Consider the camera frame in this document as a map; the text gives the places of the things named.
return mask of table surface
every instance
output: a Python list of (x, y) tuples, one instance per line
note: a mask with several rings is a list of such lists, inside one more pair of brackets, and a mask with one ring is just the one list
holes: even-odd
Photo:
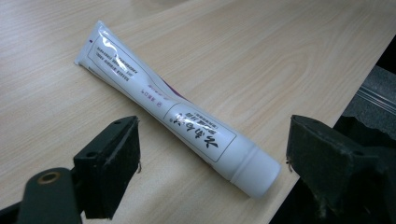
[[(186, 98), (282, 164), (250, 199), (137, 104), (73, 64), (106, 25)], [(120, 0), (0, 4), (0, 207), (137, 115), (143, 170), (111, 223), (267, 223), (298, 179), (290, 116), (333, 126), (396, 33), (395, 1)], [(109, 220), (84, 220), (107, 223)]]

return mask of wood grain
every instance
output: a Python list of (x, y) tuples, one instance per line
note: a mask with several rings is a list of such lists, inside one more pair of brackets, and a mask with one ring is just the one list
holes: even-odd
[[(0, 207), (19, 201), (32, 175), (72, 168), (108, 123), (137, 115), (143, 171), (111, 223), (267, 223), (298, 179), (285, 163), (290, 116), (334, 125), (395, 36), (395, 12), (385, 0), (3, 1)], [(282, 164), (262, 199), (249, 199), (73, 64), (98, 20), (182, 95)]]

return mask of label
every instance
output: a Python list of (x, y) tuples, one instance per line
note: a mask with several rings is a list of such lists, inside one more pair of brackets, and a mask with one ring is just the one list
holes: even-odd
[(111, 72), (122, 77), (125, 81), (129, 81), (133, 75), (138, 73), (137, 63), (105, 37), (99, 36), (94, 41), (88, 58), (105, 74)]
[(236, 137), (235, 133), (202, 112), (183, 104), (174, 105), (163, 121), (212, 161), (218, 161)]

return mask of black clamp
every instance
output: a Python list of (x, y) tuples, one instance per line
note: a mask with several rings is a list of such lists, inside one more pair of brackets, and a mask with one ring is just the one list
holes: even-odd
[(34, 175), (23, 199), (0, 211), (0, 223), (81, 223), (113, 218), (132, 176), (140, 168), (136, 116), (109, 124), (75, 157), (75, 167)]
[(396, 145), (391, 146), (363, 147), (315, 119), (294, 115), (287, 158), (339, 221), (396, 223)]

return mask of black plastic part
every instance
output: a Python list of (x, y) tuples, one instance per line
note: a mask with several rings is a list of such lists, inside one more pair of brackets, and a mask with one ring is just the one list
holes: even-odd
[(362, 147), (396, 148), (396, 140), (390, 138), (387, 133), (383, 133), (378, 129), (368, 128), (354, 117), (341, 116), (333, 129)]
[(78, 206), (86, 218), (113, 218), (140, 162), (136, 116), (108, 125), (75, 157)]
[(72, 176), (68, 169), (50, 169), (33, 176), (27, 182), (18, 223), (81, 223)]
[(393, 74), (396, 74), (396, 36), (393, 37), (392, 41), (389, 43), (387, 49), (385, 49), (384, 53), (379, 58), (376, 65), (387, 69)]
[(14, 203), (11, 206), (0, 211), (0, 223), (13, 224), (17, 223), (18, 213), (20, 212), (21, 203)]
[(396, 223), (395, 148), (363, 147), (317, 120), (292, 116), (287, 158), (336, 220)]

